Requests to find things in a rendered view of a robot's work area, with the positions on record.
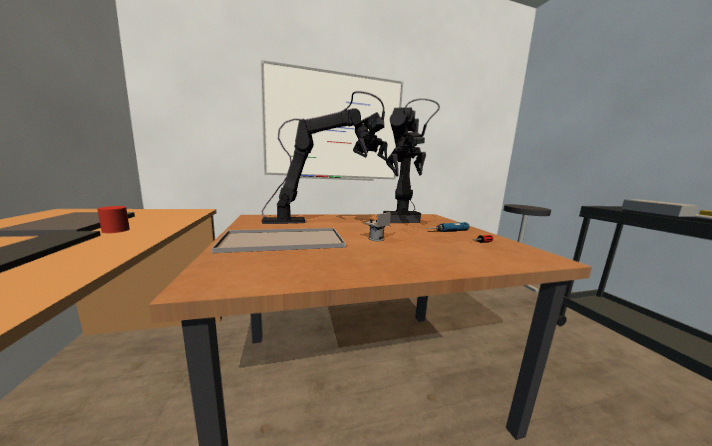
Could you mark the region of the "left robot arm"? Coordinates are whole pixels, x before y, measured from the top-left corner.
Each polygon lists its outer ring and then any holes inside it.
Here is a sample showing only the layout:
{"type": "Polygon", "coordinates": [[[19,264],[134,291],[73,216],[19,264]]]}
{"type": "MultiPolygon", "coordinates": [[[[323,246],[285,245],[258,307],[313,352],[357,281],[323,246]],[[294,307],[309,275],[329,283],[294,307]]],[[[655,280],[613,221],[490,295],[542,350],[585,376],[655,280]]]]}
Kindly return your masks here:
{"type": "MultiPolygon", "coordinates": [[[[397,138],[400,135],[403,135],[403,137],[408,136],[408,131],[418,132],[419,119],[415,119],[415,111],[412,110],[412,107],[394,108],[393,112],[394,112],[394,114],[391,114],[391,116],[390,116],[390,124],[391,124],[391,128],[393,131],[394,140],[395,140],[395,138],[397,138]],[[404,108],[405,108],[405,110],[404,110],[404,108]],[[404,110],[405,114],[403,113],[403,110],[404,110]],[[406,115],[407,124],[405,124],[405,115],[406,115]],[[408,118],[407,118],[407,116],[408,116],[408,118]],[[412,120],[413,125],[411,123],[411,120],[412,120]],[[414,122],[414,120],[415,120],[415,122],[414,122]],[[418,123],[418,125],[417,125],[417,123],[418,123]],[[415,127],[414,131],[413,131],[413,127],[415,127]],[[416,131],[415,131],[415,129],[416,129],[416,131]]],[[[412,145],[417,146],[417,144],[423,144],[425,142],[425,138],[424,137],[413,138],[413,137],[409,136],[408,141],[411,142],[412,145]]],[[[399,176],[399,180],[397,183],[397,188],[395,190],[395,199],[397,199],[397,210],[396,211],[383,211],[383,213],[390,212],[391,215],[421,215],[421,213],[417,212],[417,211],[408,211],[408,208],[409,208],[408,201],[411,200],[412,196],[413,196],[413,190],[411,189],[411,185],[410,185],[410,183],[411,183],[410,182],[410,164],[411,164],[411,158],[404,158],[404,161],[401,162],[401,164],[400,164],[400,176],[399,176]],[[409,189],[409,186],[410,186],[410,189],[409,189]],[[392,213],[398,213],[398,214],[392,214],[392,213]],[[419,213],[419,214],[410,214],[410,213],[419,213]]]]}

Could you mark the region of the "beige l-shaped bracket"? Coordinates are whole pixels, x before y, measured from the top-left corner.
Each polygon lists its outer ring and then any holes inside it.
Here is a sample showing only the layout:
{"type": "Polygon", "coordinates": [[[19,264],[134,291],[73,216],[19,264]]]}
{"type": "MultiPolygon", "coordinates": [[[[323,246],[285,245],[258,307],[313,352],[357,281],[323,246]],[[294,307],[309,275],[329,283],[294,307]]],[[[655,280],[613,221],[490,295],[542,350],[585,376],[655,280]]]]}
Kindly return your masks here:
{"type": "Polygon", "coordinates": [[[370,221],[370,222],[365,222],[365,224],[375,226],[375,227],[388,226],[388,225],[390,225],[390,216],[391,216],[391,213],[377,214],[377,222],[373,221],[371,223],[371,221],[370,221]]]}

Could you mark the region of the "blue electric screwdriver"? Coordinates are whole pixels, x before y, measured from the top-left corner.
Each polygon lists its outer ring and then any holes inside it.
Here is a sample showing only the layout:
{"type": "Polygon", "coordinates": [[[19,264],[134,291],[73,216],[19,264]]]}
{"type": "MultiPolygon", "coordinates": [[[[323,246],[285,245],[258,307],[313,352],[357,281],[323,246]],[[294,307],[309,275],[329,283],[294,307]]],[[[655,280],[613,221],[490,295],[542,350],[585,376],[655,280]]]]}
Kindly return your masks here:
{"type": "Polygon", "coordinates": [[[441,232],[450,232],[450,231],[465,231],[469,229],[469,224],[466,222],[461,222],[461,223],[441,223],[435,228],[428,228],[428,229],[437,229],[438,231],[441,232]]]}

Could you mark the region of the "beige shallow tray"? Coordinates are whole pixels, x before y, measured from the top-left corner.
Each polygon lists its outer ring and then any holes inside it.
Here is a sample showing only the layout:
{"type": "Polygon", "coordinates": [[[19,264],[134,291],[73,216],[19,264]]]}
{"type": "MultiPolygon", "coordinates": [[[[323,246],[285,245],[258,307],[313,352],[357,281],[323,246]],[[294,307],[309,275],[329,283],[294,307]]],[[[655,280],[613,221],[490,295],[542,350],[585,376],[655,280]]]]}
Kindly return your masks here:
{"type": "Polygon", "coordinates": [[[344,248],[335,228],[227,230],[212,253],[344,248]]]}

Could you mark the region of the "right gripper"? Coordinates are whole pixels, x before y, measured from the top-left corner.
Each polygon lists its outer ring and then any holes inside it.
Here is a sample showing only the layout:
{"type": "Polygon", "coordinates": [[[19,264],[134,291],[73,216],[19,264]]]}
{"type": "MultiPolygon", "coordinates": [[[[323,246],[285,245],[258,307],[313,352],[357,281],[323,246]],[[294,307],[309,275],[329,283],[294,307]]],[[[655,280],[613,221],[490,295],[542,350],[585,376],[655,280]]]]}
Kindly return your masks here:
{"type": "MultiPolygon", "coordinates": [[[[377,119],[375,119],[373,122],[375,122],[376,120],[377,119]]],[[[382,158],[383,160],[386,161],[388,144],[387,144],[387,142],[383,141],[381,138],[377,138],[377,135],[375,135],[376,130],[372,129],[373,122],[371,122],[371,128],[368,132],[363,130],[359,133],[358,141],[356,142],[356,144],[353,148],[353,151],[354,151],[354,153],[357,153],[357,154],[366,158],[368,151],[377,152],[377,150],[378,150],[377,148],[380,145],[379,152],[378,152],[377,156],[379,156],[380,158],[382,158]],[[365,135],[365,136],[361,136],[361,135],[365,135]],[[383,156],[383,153],[385,154],[385,157],[383,156]]]]}

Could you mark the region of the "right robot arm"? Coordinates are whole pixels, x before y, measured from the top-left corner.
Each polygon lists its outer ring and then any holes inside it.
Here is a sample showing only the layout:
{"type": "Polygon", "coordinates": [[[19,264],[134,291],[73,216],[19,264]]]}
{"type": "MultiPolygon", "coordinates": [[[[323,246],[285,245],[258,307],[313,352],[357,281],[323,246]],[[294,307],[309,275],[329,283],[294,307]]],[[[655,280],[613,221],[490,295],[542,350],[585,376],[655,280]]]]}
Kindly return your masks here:
{"type": "Polygon", "coordinates": [[[378,112],[372,114],[371,116],[363,120],[361,120],[360,118],[360,111],[356,108],[353,108],[321,118],[299,120],[295,139],[296,144],[294,146],[295,150],[293,160],[288,172],[287,179],[284,183],[283,188],[281,188],[279,194],[279,201],[277,203],[277,217],[264,217],[262,218],[262,222],[305,222],[304,217],[291,217],[290,203],[296,199],[298,193],[298,183],[303,171],[305,161],[314,146],[312,134],[338,127],[354,126],[355,134],[358,137],[361,131],[370,130],[371,122],[375,119],[377,120],[372,123],[372,129],[378,132],[379,130],[385,128],[384,120],[381,119],[378,112]]]}

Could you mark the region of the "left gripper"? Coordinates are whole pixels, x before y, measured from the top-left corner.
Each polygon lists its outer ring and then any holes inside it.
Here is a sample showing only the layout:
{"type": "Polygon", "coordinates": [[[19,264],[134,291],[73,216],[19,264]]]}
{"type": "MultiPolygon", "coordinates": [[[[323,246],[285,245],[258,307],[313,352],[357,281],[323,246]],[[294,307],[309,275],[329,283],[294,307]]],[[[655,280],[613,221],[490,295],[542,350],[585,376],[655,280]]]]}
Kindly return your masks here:
{"type": "Polygon", "coordinates": [[[409,132],[408,136],[405,137],[403,137],[403,135],[398,136],[397,138],[395,138],[395,145],[399,148],[395,148],[386,160],[386,164],[394,172],[396,177],[398,177],[399,175],[398,162],[403,162],[404,158],[413,159],[415,156],[417,157],[414,161],[414,165],[417,169],[419,176],[422,175],[426,152],[421,152],[420,147],[415,147],[415,145],[412,145],[412,143],[408,141],[409,136],[413,138],[423,137],[418,132],[409,132]],[[395,168],[393,165],[395,166],[395,168]]]}

